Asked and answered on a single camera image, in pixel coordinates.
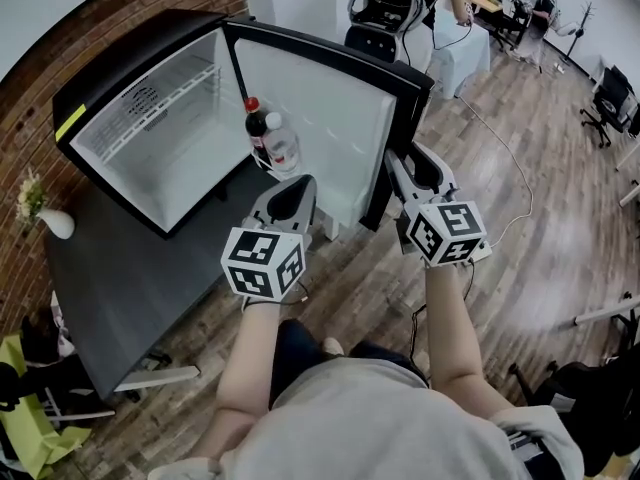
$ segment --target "white cable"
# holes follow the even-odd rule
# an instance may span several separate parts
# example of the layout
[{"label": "white cable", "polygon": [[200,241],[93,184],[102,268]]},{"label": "white cable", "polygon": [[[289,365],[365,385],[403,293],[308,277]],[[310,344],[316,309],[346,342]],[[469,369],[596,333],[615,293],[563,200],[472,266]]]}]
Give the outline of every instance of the white cable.
[{"label": "white cable", "polygon": [[482,119],[482,117],[480,117],[480,115],[474,110],[474,108],[471,105],[469,105],[464,100],[464,98],[460,97],[460,101],[462,101],[462,103],[464,103],[467,107],[469,107],[471,112],[473,112],[476,115],[476,117],[478,119],[480,119],[480,121],[482,121],[482,124],[484,124],[487,128],[489,128],[489,130],[491,130],[491,133],[493,133],[496,136],[496,138],[500,142],[502,142],[504,147],[507,148],[507,151],[509,151],[509,154],[511,155],[511,158],[513,158],[513,161],[516,163],[516,166],[520,170],[520,174],[522,174],[522,179],[524,180],[524,184],[527,186],[527,189],[529,190],[529,194],[531,196],[531,200],[529,202],[529,213],[527,213],[526,215],[518,215],[515,219],[513,219],[511,222],[509,222],[509,224],[507,224],[507,227],[504,228],[504,231],[500,235],[500,238],[498,238],[498,241],[496,243],[490,245],[490,247],[493,249],[496,245],[498,245],[502,241],[502,239],[504,238],[504,235],[507,234],[507,231],[509,230],[509,228],[513,224],[515,224],[520,219],[526,219],[528,217],[531,217],[531,214],[533,213],[533,190],[531,190],[531,186],[529,185],[529,182],[527,181],[527,177],[525,176],[524,171],[522,170],[522,167],[520,167],[520,164],[518,163],[518,160],[516,159],[516,156],[513,154],[513,151],[511,151],[511,148],[507,145],[507,143],[500,138],[500,135],[498,135],[496,133],[496,131],[493,128],[491,128],[491,126],[489,126],[487,124],[487,122],[484,119]]}]

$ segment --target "red brick wall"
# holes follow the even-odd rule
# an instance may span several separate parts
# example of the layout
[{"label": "red brick wall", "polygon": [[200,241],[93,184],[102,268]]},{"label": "red brick wall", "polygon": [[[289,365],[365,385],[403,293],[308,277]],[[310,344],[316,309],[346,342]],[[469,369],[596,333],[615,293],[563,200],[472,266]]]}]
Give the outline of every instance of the red brick wall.
[{"label": "red brick wall", "polygon": [[0,82],[0,334],[47,305],[45,227],[15,218],[19,185],[40,174],[49,207],[64,208],[84,176],[55,146],[51,98],[109,43],[163,9],[246,12],[245,0],[88,0],[51,29]]}]

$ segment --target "plastic bottle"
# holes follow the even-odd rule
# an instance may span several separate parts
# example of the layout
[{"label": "plastic bottle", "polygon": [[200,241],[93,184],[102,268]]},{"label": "plastic bottle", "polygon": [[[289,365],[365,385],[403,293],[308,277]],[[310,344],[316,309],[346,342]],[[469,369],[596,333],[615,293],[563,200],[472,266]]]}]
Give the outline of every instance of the plastic bottle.
[{"label": "plastic bottle", "polygon": [[[264,136],[267,133],[267,113],[260,109],[258,98],[247,98],[244,102],[244,108],[247,111],[247,119],[245,120],[245,128],[251,138],[251,144],[258,155],[258,158],[269,164],[269,155],[264,147]],[[268,167],[260,164],[265,171]]]},{"label": "plastic bottle", "polygon": [[300,166],[298,138],[293,130],[282,126],[282,116],[278,112],[267,114],[267,128],[264,145],[271,159],[271,166],[284,175],[297,174]]}]

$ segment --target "mini fridge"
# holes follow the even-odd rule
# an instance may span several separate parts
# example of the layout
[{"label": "mini fridge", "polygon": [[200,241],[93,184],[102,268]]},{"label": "mini fridge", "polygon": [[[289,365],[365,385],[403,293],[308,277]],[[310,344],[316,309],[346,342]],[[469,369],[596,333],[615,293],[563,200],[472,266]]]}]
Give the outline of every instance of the mini fridge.
[{"label": "mini fridge", "polygon": [[55,139],[95,184],[168,238],[250,157],[243,102],[256,96],[297,134],[318,206],[346,226],[364,218],[374,228],[390,196],[384,150],[404,156],[432,86],[404,64],[319,38],[172,9],[112,43],[58,91]]}]

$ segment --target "red bottle cap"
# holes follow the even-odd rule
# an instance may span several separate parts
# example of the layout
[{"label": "red bottle cap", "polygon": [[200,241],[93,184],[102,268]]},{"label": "red bottle cap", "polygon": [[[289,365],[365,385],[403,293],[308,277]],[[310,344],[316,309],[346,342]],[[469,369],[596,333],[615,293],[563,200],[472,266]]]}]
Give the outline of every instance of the red bottle cap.
[{"label": "red bottle cap", "polygon": [[244,102],[244,108],[247,112],[256,112],[260,109],[258,98],[247,98]]}]

